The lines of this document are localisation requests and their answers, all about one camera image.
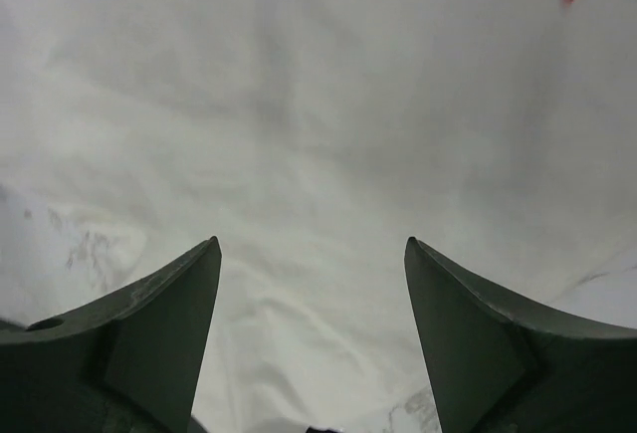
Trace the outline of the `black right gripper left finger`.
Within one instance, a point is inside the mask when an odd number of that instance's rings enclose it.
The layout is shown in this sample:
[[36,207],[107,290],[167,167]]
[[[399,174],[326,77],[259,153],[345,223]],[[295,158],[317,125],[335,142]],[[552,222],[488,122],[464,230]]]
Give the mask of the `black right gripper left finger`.
[[203,431],[192,407],[220,267],[212,237],[84,306],[3,321],[2,431]]

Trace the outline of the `white Coca-Cola t-shirt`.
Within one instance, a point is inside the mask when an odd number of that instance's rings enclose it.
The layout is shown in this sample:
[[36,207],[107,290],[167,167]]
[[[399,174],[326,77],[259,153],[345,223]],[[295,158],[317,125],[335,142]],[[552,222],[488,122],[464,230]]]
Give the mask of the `white Coca-Cola t-shirt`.
[[217,236],[212,432],[439,425],[417,237],[636,322],[636,0],[1,0],[1,315]]

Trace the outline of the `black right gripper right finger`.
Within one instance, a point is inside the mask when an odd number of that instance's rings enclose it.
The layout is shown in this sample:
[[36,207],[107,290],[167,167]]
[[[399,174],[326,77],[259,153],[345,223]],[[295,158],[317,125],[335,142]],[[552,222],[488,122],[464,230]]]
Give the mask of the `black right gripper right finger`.
[[536,302],[414,237],[404,267],[443,431],[635,431],[635,329]]

